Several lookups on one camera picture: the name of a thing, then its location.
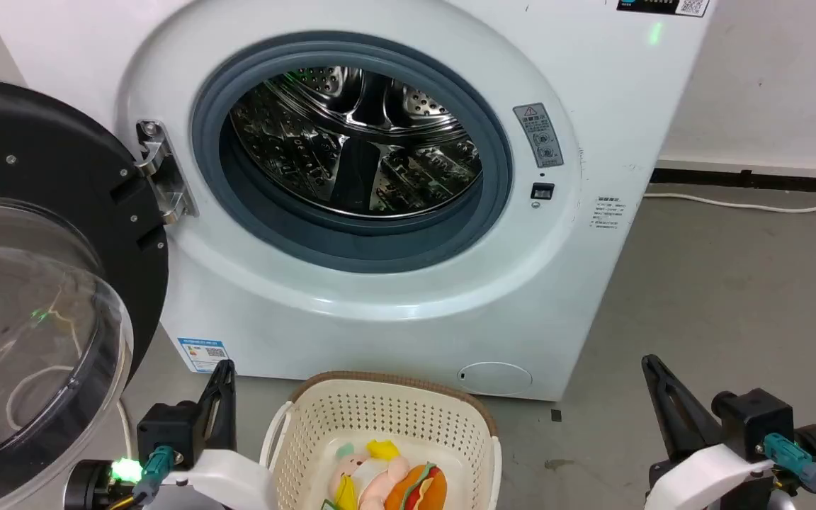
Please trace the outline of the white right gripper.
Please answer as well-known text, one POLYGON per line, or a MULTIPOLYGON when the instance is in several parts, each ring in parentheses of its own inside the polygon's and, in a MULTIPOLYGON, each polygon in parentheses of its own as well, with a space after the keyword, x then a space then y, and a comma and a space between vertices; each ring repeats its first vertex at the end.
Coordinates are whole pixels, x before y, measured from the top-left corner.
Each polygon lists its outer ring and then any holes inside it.
POLYGON ((642 368, 670 459, 650 468, 652 485, 645 508, 723 509, 723 497, 732 491, 738 496, 760 492, 759 482, 769 480, 766 472, 774 466, 764 446, 754 448, 758 462, 744 460, 719 443, 722 429, 716 418, 659 356, 643 356, 642 368))

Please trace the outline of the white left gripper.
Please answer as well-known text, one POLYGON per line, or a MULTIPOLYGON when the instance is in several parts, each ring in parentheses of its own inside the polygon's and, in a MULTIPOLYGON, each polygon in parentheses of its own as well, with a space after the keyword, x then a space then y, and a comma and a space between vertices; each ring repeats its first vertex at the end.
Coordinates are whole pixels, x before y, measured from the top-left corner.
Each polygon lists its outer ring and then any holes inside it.
POLYGON ((215 384, 198 400, 198 462, 171 472, 161 486, 162 509, 275 509, 276 487, 268 468, 237 449, 236 370, 220 361, 215 384), (214 449, 208 448, 214 429, 214 449))

